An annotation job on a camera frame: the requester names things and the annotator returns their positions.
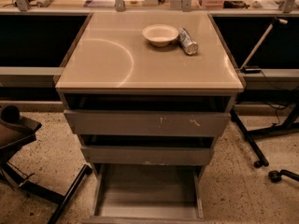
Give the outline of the top grey drawer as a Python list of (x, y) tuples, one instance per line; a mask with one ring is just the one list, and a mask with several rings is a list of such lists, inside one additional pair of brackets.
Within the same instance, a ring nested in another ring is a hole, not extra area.
[(221, 136), (230, 119), (219, 112), (65, 110), (75, 134)]

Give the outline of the middle grey drawer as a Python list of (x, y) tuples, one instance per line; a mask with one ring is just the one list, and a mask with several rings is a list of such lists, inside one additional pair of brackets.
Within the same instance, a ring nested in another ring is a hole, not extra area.
[(100, 147), (82, 146), (89, 163), (141, 165), (208, 165), (213, 151), (210, 148), (180, 147)]

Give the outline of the white pole with base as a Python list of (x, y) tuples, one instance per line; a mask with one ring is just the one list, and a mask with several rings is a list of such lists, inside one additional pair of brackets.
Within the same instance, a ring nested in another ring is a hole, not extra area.
[(250, 59), (253, 57), (253, 55), (256, 53), (256, 51), (258, 50), (258, 48), (262, 45), (262, 43), (264, 42), (264, 40), (267, 38), (267, 36), (269, 35), (269, 33), (271, 32), (271, 30), (274, 28), (274, 26), (277, 23), (286, 25), (288, 23), (288, 21), (285, 20), (285, 19), (281, 19), (281, 18), (275, 17), (270, 22), (269, 26), (264, 31), (263, 35), (261, 36), (261, 38), (259, 39), (259, 41), (256, 43), (256, 45), (254, 46), (254, 48), (250, 52), (249, 56), (246, 58), (246, 60), (240, 66), (239, 70), (242, 73), (244, 73), (244, 74), (253, 74), (253, 73), (259, 73), (260, 72), (260, 68), (259, 67), (257, 67), (257, 68), (248, 68), (248, 63), (249, 63)]

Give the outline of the open bottom grey drawer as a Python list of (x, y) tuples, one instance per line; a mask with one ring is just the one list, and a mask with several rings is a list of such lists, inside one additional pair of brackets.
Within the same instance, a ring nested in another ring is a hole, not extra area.
[(202, 224), (198, 184), (192, 166), (103, 164), (82, 224)]

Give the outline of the white bowl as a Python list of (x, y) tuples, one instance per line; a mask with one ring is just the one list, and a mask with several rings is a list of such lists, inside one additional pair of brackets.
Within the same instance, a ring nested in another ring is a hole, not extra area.
[(154, 24), (144, 28), (142, 35), (152, 46), (162, 48), (178, 38), (178, 30), (170, 25)]

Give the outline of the silver soda can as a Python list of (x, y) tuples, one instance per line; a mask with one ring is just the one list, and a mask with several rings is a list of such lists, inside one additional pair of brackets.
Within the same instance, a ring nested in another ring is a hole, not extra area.
[(179, 42), (187, 55), (194, 55), (198, 51), (198, 44), (192, 39), (185, 28), (178, 29)]

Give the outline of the black wheeled stand right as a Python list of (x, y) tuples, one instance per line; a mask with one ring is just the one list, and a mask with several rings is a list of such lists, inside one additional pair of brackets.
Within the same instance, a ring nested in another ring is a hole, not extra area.
[[(239, 117), (239, 111), (242, 108), (255, 108), (255, 113), (261, 115), (266, 108), (271, 108), (274, 111), (282, 111), (289, 108), (291, 111), (280, 124), (271, 125), (266, 128), (260, 128), (256, 130), (248, 130), (245, 124)], [(266, 102), (266, 101), (236, 101), (235, 106), (230, 111), (232, 122), (234, 122), (239, 130), (242, 132), (245, 140), (248, 142), (252, 151), (257, 157), (257, 160), (253, 163), (255, 168), (266, 167), (269, 165), (268, 159), (263, 154), (262, 150), (257, 144), (257, 140), (272, 138), (276, 136), (282, 136), (290, 133), (299, 132), (299, 102), (290, 101), (288, 103)]]

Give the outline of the grey drawer cabinet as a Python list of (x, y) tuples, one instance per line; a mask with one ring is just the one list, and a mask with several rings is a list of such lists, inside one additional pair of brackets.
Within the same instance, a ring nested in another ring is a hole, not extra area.
[[(179, 35), (158, 48), (144, 28), (185, 28), (198, 44), (183, 50)], [(57, 84), (65, 110), (228, 113), (244, 86), (205, 12), (99, 11), (92, 15)], [(216, 136), (76, 134), (81, 146), (210, 148)]]

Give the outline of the black caster wheel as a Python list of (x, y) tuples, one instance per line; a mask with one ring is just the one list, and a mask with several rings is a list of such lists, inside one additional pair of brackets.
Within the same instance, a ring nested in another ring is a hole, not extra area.
[(288, 170), (274, 170), (268, 173), (268, 177), (273, 183), (281, 181), (283, 176), (287, 176), (290, 179), (299, 181), (299, 175)]

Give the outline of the black stand left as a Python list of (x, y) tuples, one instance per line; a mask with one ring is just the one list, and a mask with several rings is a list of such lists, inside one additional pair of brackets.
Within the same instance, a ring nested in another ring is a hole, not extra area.
[[(61, 194), (85, 164), (79, 143), (61, 112), (25, 112), (25, 117), (37, 120), (42, 127), (36, 140), (23, 147), (10, 160), (30, 176), (30, 180)], [(90, 207), (85, 189), (90, 182), (84, 177), (57, 224), (81, 224)], [(0, 224), (47, 224), (56, 205), (32, 194), (25, 194), (3, 183), (0, 186)]]

